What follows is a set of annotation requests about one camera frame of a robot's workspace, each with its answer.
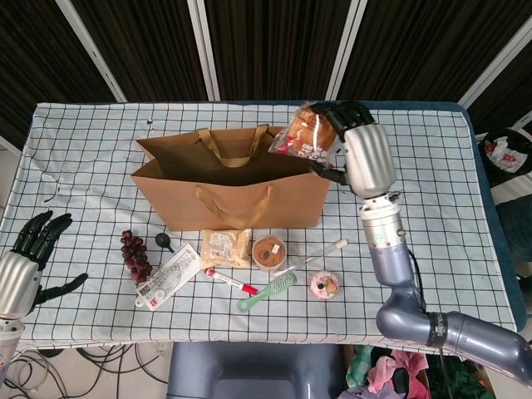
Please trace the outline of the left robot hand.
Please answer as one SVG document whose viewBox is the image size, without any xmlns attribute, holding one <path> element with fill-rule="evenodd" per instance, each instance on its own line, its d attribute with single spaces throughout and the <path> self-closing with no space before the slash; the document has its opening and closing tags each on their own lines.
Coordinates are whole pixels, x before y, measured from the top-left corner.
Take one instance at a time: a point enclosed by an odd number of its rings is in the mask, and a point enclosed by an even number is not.
<svg viewBox="0 0 532 399">
<path fill-rule="evenodd" d="M 88 279 L 82 273 L 71 282 L 44 289 L 42 273 L 61 234 L 72 224 L 70 214 L 53 218 L 40 213 L 27 221 L 12 248 L 1 257 L 1 318 L 20 320 L 37 306 L 75 291 Z"/>
</svg>

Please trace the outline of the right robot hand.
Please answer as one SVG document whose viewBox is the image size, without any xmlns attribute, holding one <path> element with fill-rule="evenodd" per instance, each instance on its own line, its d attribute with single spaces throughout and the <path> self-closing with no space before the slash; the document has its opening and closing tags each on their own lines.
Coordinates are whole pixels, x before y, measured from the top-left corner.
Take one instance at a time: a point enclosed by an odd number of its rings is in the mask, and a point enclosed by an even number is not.
<svg viewBox="0 0 532 399">
<path fill-rule="evenodd" d="M 360 101 L 322 101 L 310 109 L 323 116 L 335 130 L 344 150 L 345 170 L 309 162 L 320 177 L 350 186 L 363 200 L 385 195 L 396 181 L 392 155 L 384 127 L 375 122 Z"/>
</svg>

